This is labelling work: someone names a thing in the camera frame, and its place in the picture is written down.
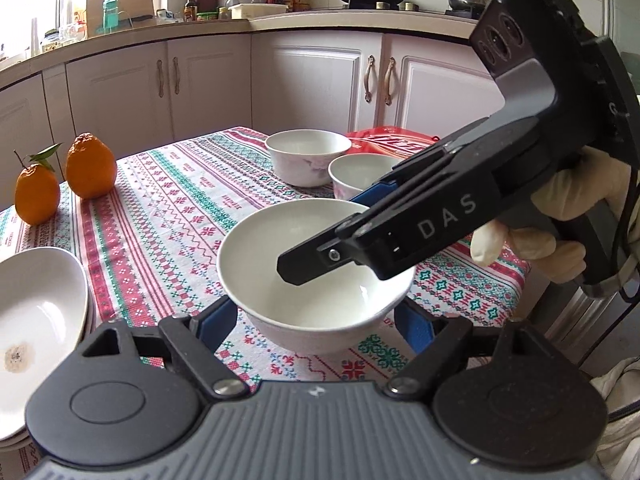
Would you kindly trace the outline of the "right gloved hand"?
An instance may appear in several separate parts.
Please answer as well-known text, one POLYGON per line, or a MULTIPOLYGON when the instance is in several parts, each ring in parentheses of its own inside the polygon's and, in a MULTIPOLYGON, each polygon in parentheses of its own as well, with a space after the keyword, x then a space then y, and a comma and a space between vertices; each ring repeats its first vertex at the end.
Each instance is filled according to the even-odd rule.
MULTIPOLYGON (((605 200, 614 216, 620 218, 631 166, 594 148, 585 148, 584 153, 577 168, 558 172, 532 195, 532 203, 546 216, 567 221, 605 200)), ((574 280, 587 267, 584 245, 574 240, 559 242, 541 230, 510 229, 498 220, 473 232, 471 257, 479 266, 489 266, 506 245, 555 284, 574 280)))

